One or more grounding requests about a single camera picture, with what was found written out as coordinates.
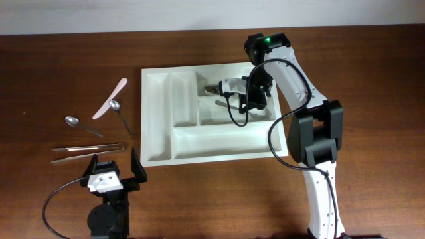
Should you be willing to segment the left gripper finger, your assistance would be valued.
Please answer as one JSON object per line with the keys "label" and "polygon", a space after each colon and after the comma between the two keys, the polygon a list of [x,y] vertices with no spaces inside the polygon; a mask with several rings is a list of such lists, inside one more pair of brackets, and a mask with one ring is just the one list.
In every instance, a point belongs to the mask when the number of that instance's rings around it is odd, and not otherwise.
{"label": "left gripper finger", "polygon": [[98,163],[98,156],[96,154],[93,154],[92,159],[87,166],[86,170],[84,171],[82,177],[87,178],[89,177],[96,169],[96,165]]}
{"label": "left gripper finger", "polygon": [[139,183],[147,182],[147,173],[145,172],[137,154],[137,150],[131,149],[131,171]]}

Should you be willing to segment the fork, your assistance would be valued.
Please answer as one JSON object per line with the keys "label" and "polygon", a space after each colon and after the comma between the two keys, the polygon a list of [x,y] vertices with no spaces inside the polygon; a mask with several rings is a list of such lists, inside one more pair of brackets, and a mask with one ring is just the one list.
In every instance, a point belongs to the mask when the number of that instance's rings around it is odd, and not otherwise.
{"label": "fork", "polygon": [[[215,100],[214,103],[218,106],[222,106],[227,108],[228,104],[226,102],[220,101],[220,100]],[[268,111],[261,111],[261,110],[257,110],[257,109],[252,109],[249,112],[249,115],[252,118],[268,118],[270,117],[270,113]]]}

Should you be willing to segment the large spoon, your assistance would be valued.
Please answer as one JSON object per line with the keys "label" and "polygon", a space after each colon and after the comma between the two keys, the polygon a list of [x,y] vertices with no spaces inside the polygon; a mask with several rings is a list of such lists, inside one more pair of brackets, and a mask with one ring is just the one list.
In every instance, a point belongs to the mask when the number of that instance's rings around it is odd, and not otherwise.
{"label": "large spoon", "polygon": [[210,95],[220,95],[219,85],[208,85],[205,86],[205,94]]}

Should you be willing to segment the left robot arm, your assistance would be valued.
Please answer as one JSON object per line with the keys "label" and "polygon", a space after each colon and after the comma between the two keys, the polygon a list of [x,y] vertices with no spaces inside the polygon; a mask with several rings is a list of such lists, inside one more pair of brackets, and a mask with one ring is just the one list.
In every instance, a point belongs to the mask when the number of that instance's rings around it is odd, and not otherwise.
{"label": "left robot arm", "polygon": [[102,204],[94,207],[88,215],[91,238],[129,236],[128,194],[140,190],[140,184],[147,182],[147,173],[134,148],[131,150],[131,171],[133,177],[120,179],[115,161],[99,162],[97,155],[92,156],[80,183],[90,193],[102,198]]}

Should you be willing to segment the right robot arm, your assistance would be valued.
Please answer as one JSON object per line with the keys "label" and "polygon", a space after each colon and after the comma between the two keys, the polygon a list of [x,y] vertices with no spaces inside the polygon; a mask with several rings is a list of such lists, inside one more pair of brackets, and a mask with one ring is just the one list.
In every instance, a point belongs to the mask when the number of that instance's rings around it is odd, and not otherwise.
{"label": "right robot arm", "polygon": [[344,238],[335,186],[337,152],[342,146],[343,108],[329,101],[311,83],[296,60],[284,33],[250,35],[244,50],[254,68],[248,76],[246,96],[240,97],[240,112],[262,110],[276,85],[290,112],[278,117],[274,129],[291,118],[287,136],[293,169],[305,178],[310,207],[308,234],[312,238]]}

